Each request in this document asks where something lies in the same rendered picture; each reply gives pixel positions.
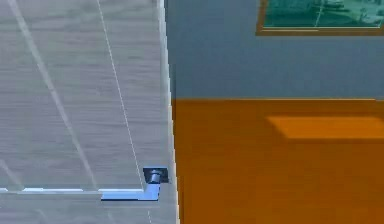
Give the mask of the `grey wooden room door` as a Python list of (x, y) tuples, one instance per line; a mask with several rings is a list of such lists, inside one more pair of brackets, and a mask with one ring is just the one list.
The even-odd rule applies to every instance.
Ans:
[(0, 224), (180, 224), (165, 0), (0, 0)]

